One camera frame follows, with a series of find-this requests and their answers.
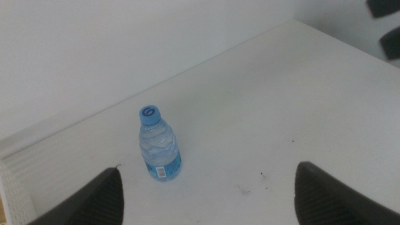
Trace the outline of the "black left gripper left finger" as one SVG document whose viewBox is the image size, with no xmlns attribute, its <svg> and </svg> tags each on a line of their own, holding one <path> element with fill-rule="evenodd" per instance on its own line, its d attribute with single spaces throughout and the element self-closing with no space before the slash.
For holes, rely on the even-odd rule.
<svg viewBox="0 0 400 225">
<path fill-rule="evenodd" d="M 120 172 L 105 169 L 79 191 L 30 222 L 31 225 L 121 225 L 124 195 Z"/>
</svg>

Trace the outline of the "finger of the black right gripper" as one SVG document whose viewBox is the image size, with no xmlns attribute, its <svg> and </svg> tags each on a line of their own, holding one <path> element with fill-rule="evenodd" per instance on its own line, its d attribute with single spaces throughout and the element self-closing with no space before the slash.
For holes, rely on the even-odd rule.
<svg viewBox="0 0 400 225">
<path fill-rule="evenodd" d="M 367 0 L 367 6 L 374 18 L 381 18 L 399 11 L 399 0 Z"/>
<path fill-rule="evenodd" d="M 400 49 L 399 32 L 400 32 L 399 27 L 397 27 L 392 31 L 389 31 L 379 40 L 379 43 L 388 60 L 399 59 L 399 49 Z"/>
</svg>

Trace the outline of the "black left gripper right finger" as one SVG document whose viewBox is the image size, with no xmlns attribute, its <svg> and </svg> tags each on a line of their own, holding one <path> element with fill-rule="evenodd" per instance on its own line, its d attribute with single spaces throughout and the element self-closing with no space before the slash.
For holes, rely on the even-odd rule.
<svg viewBox="0 0 400 225">
<path fill-rule="evenodd" d="M 399 224 L 399 213 L 369 199 L 311 162 L 297 165 L 294 193 L 299 224 Z"/>
</svg>

